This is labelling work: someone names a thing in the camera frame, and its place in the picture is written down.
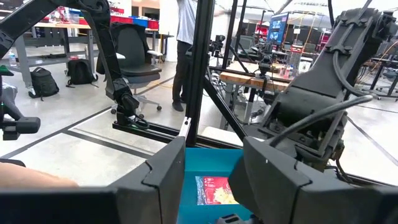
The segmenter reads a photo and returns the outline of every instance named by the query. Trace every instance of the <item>water bottle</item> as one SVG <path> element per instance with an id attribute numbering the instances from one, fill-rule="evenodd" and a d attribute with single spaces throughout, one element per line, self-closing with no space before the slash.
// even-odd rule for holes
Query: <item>water bottle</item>
<path id="1" fill-rule="evenodd" d="M 12 67 L 17 66 L 17 59 L 15 58 L 15 54 L 12 51 L 9 52 L 9 60 L 10 60 L 10 66 Z"/>

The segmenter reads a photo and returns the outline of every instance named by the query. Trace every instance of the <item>white t-shirt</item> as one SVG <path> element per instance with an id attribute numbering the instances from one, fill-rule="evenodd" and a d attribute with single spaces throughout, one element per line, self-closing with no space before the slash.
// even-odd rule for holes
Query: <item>white t-shirt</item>
<path id="1" fill-rule="evenodd" d="M 195 21 L 197 17 L 197 0 L 177 0 L 178 3 L 178 29 L 177 40 L 193 44 Z"/>

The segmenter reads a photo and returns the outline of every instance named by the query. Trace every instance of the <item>black backpack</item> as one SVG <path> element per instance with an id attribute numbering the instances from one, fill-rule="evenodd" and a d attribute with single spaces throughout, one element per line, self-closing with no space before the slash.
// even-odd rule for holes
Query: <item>black backpack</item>
<path id="1" fill-rule="evenodd" d="M 67 76 L 70 77 L 67 85 L 67 87 L 70 88 L 74 88 L 71 85 L 92 84 L 93 81 L 98 80 L 97 74 L 95 75 L 95 77 L 93 76 L 90 64 L 86 59 L 70 60 L 68 62 Z"/>
<path id="2" fill-rule="evenodd" d="M 54 78 L 51 76 L 51 72 L 37 67 L 33 72 L 30 73 L 32 77 L 32 85 L 35 90 L 35 95 L 29 92 L 29 96 L 32 98 L 40 97 L 43 101 L 43 96 L 52 96 L 57 94 L 60 89 L 57 86 Z"/>

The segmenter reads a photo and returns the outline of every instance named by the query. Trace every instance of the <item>gray floor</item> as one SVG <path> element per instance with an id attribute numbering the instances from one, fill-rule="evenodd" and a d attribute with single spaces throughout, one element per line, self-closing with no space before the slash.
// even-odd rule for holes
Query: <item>gray floor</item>
<path id="1" fill-rule="evenodd" d="M 178 113 L 171 107 L 175 63 L 160 66 L 163 68 L 161 79 L 139 91 L 146 91 L 146 97 L 158 101 L 163 109 L 157 111 L 155 106 L 145 105 L 142 113 L 150 122 L 179 128 L 185 113 Z M 153 155 L 165 145 L 112 129 L 115 115 L 106 109 L 113 102 L 104 95 L 103 77 L 97 83 L 99 88 L 92 85 L 67 88 L 65 85 L 68 78 L 63 72 L 65 65 L 45 68 L 52 72 L 60 93 L 44 98 L 44 101 L 28 97 L 20 74 L 5 77 L 5 82 L 19 89 L 17 106 L 26 116 L 40 117 L 42 127 L 39 133 L 22 135 L 18 141 L 0 142 L 1 155 L 20 159 L 33 169 L 68 177 L 80 185 L 108 185 L 144 161 L 136 155 Z M 350 108 L 349 117 L 376 143 L 348 123 L 343 138 L 346 149 L 341 158 L 342 166 L 348 173 L 398 185 L 398 149 L 395 137 L 398 104 L 391 99 L 382 99 L 364 106 Z M 237 107 L 235 112 L 241 116 L 243 109 Z M 96 113 L 92 118 L 78 123 Z M 198 132 L 202 133 L 208 126 L 218 128 L 220 120 L 221 113 L 210 98 L 204 96 Z M 76 136 L 108 142 L 131 150 L 131 153 Z M 10 154 L 15 150 L 18 150 L 18 154 Z"/>

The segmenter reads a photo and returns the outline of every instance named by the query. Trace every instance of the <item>dark pants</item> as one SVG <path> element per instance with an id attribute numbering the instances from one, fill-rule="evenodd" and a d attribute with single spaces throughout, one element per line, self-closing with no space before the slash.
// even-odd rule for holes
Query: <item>dark pants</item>
<path id="1" fill-rule="evenodd" d="M 190 72 L 190 60 L 185 55 L 187 50 L 191 47 L 190 44 L 178 41 L 177 43 L 177 67 L 175 68 L 175 76 L 173 82 L 173 100 L 178 101 L 183 99 L 187 101 L 187 84 Z"/>

